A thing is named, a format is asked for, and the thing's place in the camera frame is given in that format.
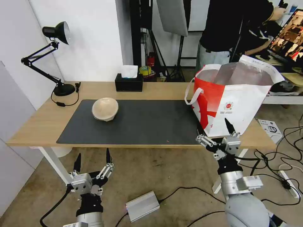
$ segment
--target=lamp base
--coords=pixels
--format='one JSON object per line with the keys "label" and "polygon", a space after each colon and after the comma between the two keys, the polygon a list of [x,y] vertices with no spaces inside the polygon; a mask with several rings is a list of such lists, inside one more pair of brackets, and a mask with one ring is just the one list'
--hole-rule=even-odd
{"label": "lamp base", "polygon": [[72,94],[75,90],[75,87],[71,84],[59,83],[54,89],[54,94],[56,96],[67,96]]}

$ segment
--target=red and white bag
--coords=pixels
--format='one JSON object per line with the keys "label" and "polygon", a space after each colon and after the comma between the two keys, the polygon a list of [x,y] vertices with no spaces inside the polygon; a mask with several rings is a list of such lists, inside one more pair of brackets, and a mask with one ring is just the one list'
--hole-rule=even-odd
{"label": "red and white bag", "polygon": [[205,65],[191,81],[191,101],[187,101],[190,83],[184,100],[192,105],[207,136],[228,135],[225,118],[243,134],[271,86],[283,80],[273,66],[243,55],[237,63]]}

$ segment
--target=jeans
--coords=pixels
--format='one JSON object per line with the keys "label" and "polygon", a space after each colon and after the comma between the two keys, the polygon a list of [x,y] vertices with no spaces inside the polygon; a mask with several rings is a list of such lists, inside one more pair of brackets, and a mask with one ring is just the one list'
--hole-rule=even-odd
{"label": "jeans", "polygon": [[224,65],[229,63],[229,51],[221,51],[221,52],[206,52],[206,49],[198,45],[197,52],[197,62],[196,62],[196,72],[201,70],[204,65],[208,64],[220,64]]}

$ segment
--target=computer screen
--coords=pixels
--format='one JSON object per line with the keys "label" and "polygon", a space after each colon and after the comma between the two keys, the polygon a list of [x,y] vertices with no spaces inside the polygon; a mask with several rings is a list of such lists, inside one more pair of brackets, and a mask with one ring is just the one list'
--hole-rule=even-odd
{"label": "computer screen", "polygon": [[303,66],[303,10],[293,13],[271,42],[270,50],[294,65]]}

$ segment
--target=tissue box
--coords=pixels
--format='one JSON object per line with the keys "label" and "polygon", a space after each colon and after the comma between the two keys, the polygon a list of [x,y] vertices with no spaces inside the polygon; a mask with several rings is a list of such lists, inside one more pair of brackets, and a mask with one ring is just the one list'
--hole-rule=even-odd
{"label": "tissue box", "polygon": [[136,78],[122,78],[120,73],[115,79],[116,91],[142,91],[143,76],[138,73]]}

